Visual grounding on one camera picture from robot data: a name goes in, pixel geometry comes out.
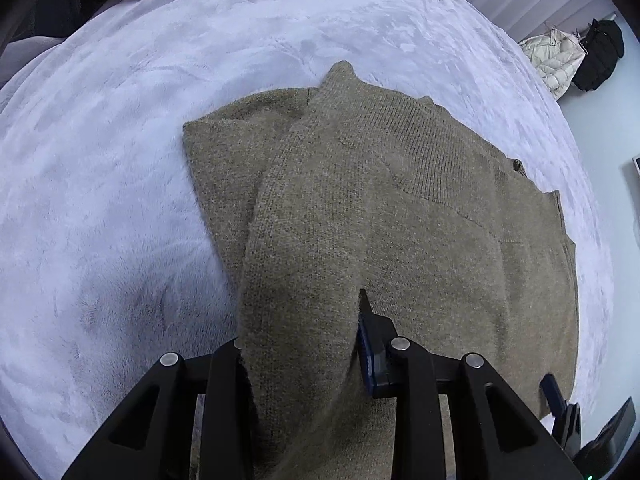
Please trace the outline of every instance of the brown knit sweater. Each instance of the brown knit sweater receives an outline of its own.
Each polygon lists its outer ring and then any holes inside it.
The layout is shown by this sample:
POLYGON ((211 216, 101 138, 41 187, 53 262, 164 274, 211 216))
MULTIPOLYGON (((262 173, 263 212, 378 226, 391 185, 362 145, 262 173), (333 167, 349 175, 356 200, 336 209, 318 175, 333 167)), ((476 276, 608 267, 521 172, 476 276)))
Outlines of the brown knit sweater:
POLYGON ((536 415, 544 374, 571 392, 575 248, 559 194, 429 98, 365 84, 340 62, 318 89, 256 94, 185 124, 184 145, 238 288, 259 478, 390 477, 395 403, 362 386, 360 288, 431 352, 483 354, 536 415))

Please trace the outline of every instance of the white wall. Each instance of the white wall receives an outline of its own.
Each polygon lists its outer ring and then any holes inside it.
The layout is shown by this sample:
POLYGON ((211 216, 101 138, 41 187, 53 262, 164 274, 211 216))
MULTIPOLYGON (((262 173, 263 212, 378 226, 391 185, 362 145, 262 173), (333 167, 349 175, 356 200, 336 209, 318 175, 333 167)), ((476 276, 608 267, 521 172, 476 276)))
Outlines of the white wall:
POLYGON ((624 20, 616 22, 625 56, 611 78, 591 92, 572 87, 558 101, 600 203, 614 266, 608 359, 583 429, 590 440, 629 396, 640 418, 640 176, 632 165, 640 155, 640 43, 624 20))

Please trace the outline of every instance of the plush blanket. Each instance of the plush blanket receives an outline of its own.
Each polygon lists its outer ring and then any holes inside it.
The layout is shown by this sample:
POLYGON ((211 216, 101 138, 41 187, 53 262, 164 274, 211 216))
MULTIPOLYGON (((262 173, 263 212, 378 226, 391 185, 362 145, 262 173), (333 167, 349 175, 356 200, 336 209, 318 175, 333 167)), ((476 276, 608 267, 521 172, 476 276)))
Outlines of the plush blanket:
POLYGON ((124 0, 0 91, 0 415, 56 480, 165 351, 236 333, 186 121, 255 92, 318 86, 349 61, 430 95, 542 191, 576 243, 573 400, 593 408, 612 269, 566 121, 517 44, 464 0, 124 0))

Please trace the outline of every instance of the metal screw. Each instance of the metal screw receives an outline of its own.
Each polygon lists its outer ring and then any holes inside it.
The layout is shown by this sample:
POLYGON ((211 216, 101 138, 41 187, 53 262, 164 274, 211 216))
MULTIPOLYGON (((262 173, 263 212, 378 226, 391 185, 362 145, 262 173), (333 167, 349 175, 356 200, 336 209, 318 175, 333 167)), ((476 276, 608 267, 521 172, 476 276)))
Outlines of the metal screw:
POLYGON ((178 362, 178 354, 175 354, 173 352, 169 352, 167 354, 164 354, 161 358, 160 358, 160 364, 162 366, 173 366, 178 362))
POLYGON ((396 350, 407 350, 411 343, 404 337, 396 337, 391 340, 391 346, 396 350))
POLYGON ((466 356, 465 360, 466 364, 472 368, 482 368, 482 365, 484 364, 484 359, 482 359, 482 356, 478 354, 469 354, 466 356))

